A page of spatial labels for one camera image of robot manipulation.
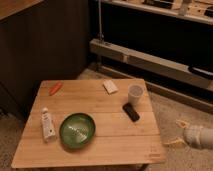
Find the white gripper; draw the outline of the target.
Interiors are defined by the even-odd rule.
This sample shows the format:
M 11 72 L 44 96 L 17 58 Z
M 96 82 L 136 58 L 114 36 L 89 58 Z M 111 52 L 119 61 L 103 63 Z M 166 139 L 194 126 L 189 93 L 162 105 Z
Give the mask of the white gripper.
M 191 125 L 189 126 L 189 123 L 183 120 L 177 120 L 176 124 L 184 129 L 183 131 L 183 137 L 182 138 L 176 138 L 174 140 L 170 140 L 168 142 L 165 142 L 164 145 L 167 147 L 185 147 L 186 143 L 192 147 L 192 148 L 200 148 L 200 134 L 201 134 L 201 126 L 197 125 Z

